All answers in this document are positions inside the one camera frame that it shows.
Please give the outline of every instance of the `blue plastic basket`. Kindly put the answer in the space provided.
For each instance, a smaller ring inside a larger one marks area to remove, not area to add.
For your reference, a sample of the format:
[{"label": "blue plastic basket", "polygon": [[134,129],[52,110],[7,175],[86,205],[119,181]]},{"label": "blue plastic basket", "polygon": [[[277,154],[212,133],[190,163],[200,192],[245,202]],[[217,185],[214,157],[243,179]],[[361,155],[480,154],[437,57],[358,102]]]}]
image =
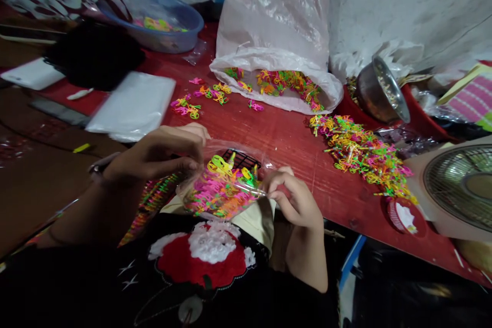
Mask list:
[{"label": "blue plastic basket", "polygon": [[120,19],[105,0],[98,2],[101,12],[115,23],[125,27],[142,46],[151,50],[179,54],[192,50],[203,28],[203,18],[188,4],[180,0],[123,0],[134,19],[150,17],[178,24],[187,32],[151,30]]}]

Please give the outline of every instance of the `wristwatch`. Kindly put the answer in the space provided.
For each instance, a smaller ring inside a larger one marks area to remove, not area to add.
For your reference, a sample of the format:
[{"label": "wristwatch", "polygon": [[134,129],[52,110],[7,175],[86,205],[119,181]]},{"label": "wristwatch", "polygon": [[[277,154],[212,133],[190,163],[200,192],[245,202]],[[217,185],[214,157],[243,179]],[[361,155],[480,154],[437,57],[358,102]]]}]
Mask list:
[{"label": "wristwatch", "polygon": [[89,173],[91,175],[92,180],[95,183],[103,186],[107,184],[108,181],[103,177],[102,173],[104,172],[104,169],[106,169],[108,165],[113,161],[113,159],[119,154],[120,152],[115,152],[110,156],[107,156],[101,160],[96,161],[93,165],[89,167]]}]

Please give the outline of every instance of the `fan grille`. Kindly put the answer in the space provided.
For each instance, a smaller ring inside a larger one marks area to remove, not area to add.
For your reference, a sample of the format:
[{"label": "fan grille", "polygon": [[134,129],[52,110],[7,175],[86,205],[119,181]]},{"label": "fan grille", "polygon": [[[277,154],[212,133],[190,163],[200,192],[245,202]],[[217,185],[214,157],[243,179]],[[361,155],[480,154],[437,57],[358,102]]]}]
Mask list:
[{"label": "fan grille", "polygon": [[449,150],[435,157],[424,170],[424,185],[443,209],[457,218],[492,232],[492,201],[469,194],[462,186],[467,175],[492,172],[492,145]]}]

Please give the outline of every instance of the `red container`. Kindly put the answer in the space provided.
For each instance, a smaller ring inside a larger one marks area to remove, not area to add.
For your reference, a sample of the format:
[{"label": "red container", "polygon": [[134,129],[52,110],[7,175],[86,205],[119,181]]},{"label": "red container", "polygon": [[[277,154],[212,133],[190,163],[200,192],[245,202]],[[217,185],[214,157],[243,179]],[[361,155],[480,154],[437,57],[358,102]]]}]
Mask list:
[{"label": "red container", "polygon": [[[413,225],[417,229],[417,233],[411,233],[407,228],[405,228],[400,217],[398,216],[398,212],[396,211],[397,203],[410,210],[410,213],[414,216]],[[424,216],[419,211],[419,209],[414,204],[412,204],[409,200],[400,197],[393,199],[388,203],[387,211],[388,211],[389,219],[391,220],[391,222],[393,223],[393,225],[395,226],[398,232],[403,234],[409,234],[419,238],[424,237],[425,234],[427,233],[427,223],[425,221]]]},{"label": "red container", "polygon": [[[343,99],[335,108],[334,113],[338,115],[350,115],[350,117],[357,124],[364,125],[364,128],[371,131],[377,131],[381,128],[388,128],[388,125],[375,120],[370,115],[366,114],[350,97],[350,93],[347,85],[343,86]],[[400,122],[395,122],[393,125],[397,126]]]},{"label": "red container", "polygon": [[435,141],[445,142],[450,141],[458,143],[459,140],[449,136],[448,133],[437,125],[420,107],[417,100],[412,95],[412,90],[409,84],[401,88],[401,92],[405,97],[408,111],[410,111],[410,123],[408,125],[422,137],[431,137]]}]

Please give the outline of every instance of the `black basket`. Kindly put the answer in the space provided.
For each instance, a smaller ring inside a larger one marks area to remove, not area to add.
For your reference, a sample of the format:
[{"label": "black basket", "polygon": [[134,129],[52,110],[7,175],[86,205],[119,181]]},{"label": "black basket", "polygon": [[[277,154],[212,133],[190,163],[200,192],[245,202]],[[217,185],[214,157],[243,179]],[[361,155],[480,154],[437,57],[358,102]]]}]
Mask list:
[{"label": "black basket", "polygon": [[236,153],[236,157],[234,158],[233,169],[244,167],[249,171],[251,171],[254,168],[255,164],[258,166],[258,169],[261,168],[261,163],[258,160],[256,160],[254,157],[248,156],[240,151],[236,151],[233,149],[227,149],[227,151],[224,152],[224,154],[222,155],[222,158],[225,161],[228,161],[233,152]]}]

